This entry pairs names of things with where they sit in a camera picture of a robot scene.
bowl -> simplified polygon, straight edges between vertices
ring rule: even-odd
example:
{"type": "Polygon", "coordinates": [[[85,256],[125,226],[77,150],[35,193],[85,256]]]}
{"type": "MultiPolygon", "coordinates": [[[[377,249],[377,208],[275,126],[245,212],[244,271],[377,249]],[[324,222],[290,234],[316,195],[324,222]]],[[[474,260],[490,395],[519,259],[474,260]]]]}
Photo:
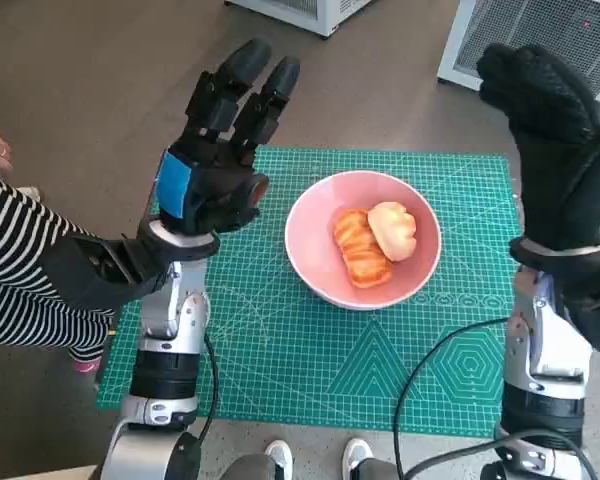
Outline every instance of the bowl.
{"type": "Polygon", "coordinates": [[[326,301],[350,310],[377,310],[406,300],[431,278],[440,259],[438,219],[412,186],[373,171],[338,173],[306,190],[289,212],[285,246],[302,280],[326,301]],[[391,280],[362,289],[349,281],[333,227],[348,208],[371,209],[381,202],[399,202],[416,219],[418,247],[411,258],[393,264],[391,280]]]}

croissant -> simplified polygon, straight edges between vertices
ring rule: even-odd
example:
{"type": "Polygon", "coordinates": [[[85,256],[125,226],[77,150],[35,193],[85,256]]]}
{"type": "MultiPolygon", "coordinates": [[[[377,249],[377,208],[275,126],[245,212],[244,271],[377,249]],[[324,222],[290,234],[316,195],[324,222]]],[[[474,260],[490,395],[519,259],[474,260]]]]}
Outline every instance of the croissant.
{"type": "Polygon", "coordinates": [[[368,214],[369,226],[382,252],[392,262],[406,260],[416,250],[416,220],[397,202],[383,202],[368,214]]]}
{"type": "Polygon", "coordinates": [[[391,262],[373,236],[366,210],[351,209],[344,212],[336,222],[333,233],[353,285],[369,288],[391,279],[391,262]]]}

blue tag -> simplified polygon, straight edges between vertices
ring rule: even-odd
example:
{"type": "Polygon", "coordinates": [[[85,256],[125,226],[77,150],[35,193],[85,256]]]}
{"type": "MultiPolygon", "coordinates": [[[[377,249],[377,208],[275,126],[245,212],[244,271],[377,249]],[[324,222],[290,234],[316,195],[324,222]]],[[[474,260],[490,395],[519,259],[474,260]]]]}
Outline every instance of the blue tag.
{"type": "Polygon", "coordinates": [[[158,204],[165,212],[175,218],[184,218],[184,197],[191,180],[192,170],[178,157],[168,151],[162,160],[158,176],[156,195],[158,204]]]}

green cutting mat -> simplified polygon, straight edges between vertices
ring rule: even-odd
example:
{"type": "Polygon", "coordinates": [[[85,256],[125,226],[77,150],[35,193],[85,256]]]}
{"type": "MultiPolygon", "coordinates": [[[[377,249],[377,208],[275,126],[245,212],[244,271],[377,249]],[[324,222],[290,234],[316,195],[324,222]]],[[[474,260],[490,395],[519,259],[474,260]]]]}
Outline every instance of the green cutting mat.
{"type": "MultiPolygon", "coordinates": [[[[390,430],[408,373],[448,332],[509,314],[518,221],[507,161],[498,156],[261,148],[271,178],[262,216],[224,235],[207,284],[217,350],[218,416],[390,430]],[[436,273],[392,308],[353,312],[313,295],[293,272],[284,226],[298,196],[344,170],[389,173],[429,200],[443,230],[436,273]]],[[[123,315],[98,405],[115,408],[129,387],[138,305],[123,315]]],[[[405,431],[491,436],[501,395],[502,327],[467,333],[421,373],[403,415],[405,431]]],[[[199,383],[211,398],[208,365],[199,383]]]]}

white appliance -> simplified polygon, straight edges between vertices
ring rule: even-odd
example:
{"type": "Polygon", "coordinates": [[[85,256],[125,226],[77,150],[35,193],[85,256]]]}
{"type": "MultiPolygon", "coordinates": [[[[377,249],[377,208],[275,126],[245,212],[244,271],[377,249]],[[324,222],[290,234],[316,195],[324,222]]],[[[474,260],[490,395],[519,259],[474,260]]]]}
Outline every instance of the white appliance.
{"type": "Polygon", "coordinates": [[[478,90],[491,43],[542,45],[576,67],[600,101],[600,0],[460,0],[438,78],[478,90]]]}
{"type": "Polygon", "coordinates": [[[226,0],[328,38],[372,0],[226,0]]]}

